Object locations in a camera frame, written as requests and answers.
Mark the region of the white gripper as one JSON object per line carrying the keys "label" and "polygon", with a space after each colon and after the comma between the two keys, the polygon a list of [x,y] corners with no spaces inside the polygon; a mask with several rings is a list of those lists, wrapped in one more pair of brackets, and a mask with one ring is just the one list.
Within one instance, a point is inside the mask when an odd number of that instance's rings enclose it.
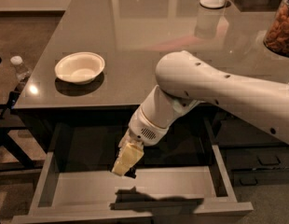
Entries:
{"label": "white gripper", "polygon": [[145,109],[140,105],[131,117],[129,131],[119,142],[112,173],[119,176],[126,174],[143,157],[144,145],[156,145],[167,133],[169,127],[170,125],[162,115],[154,109]]}

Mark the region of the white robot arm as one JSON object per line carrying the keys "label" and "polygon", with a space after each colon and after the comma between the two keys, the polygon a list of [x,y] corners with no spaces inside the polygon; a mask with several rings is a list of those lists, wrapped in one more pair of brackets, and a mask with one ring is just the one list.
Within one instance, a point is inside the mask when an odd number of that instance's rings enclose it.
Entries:
{"label": "white robot arm", "polygon": [[217,70],[187,51],[156,67],[157,85],[136,109],[119,142],[112,173],[125,175],[170,126],[195,106],[217,105],[289,145],[289,85]]}

